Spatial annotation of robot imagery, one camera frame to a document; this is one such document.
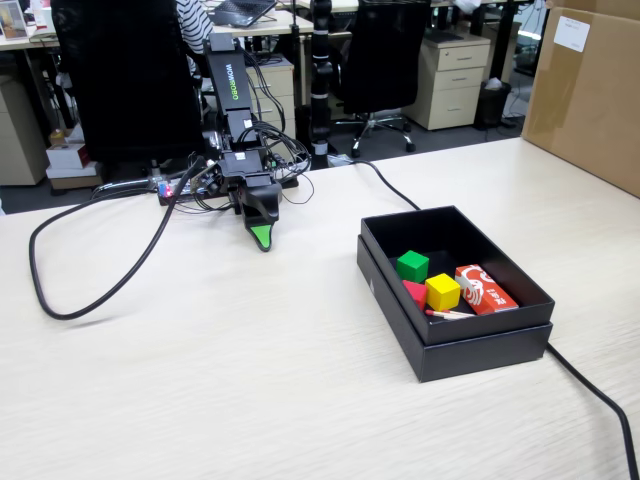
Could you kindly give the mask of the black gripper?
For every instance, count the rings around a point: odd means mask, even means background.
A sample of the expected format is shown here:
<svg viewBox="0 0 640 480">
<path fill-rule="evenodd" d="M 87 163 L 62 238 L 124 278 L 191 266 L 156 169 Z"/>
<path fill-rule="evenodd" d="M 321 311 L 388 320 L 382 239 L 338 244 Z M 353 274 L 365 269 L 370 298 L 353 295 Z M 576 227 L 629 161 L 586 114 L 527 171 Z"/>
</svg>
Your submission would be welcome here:
<svg viewBox="0 0 640 480">
<path fill-rule="evenodd" d="M 279 220 L 281 185 L 266 179 L 259 150 L 224 153 L 219 161 L 222 189 L 235 188 L 235 213 L 241 215 L 244 228 L 258 248 L 268 252 L 272 246 L 272 230 Z"/>
</svg>

